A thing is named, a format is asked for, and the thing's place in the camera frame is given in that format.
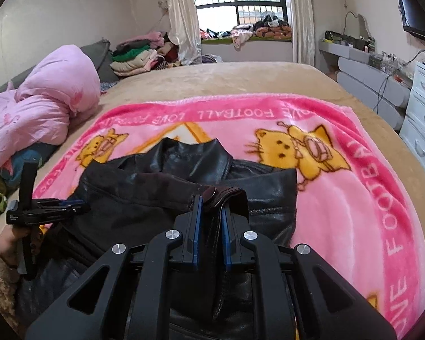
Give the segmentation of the left hand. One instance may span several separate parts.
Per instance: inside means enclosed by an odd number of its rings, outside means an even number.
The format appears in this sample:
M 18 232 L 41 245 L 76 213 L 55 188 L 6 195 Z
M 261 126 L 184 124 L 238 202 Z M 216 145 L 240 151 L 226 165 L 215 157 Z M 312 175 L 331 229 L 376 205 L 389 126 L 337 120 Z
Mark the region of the left hand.
M 22 238 L 30 236 L 30 248 L 32 254 L 36 256 L 40 252 L 43 240 L 43 232 L 40 228 L 23 229 L 16 226 L 6 225 L 0 234 L 0 257 L 7 265 L 17 266 L 17 244 Z

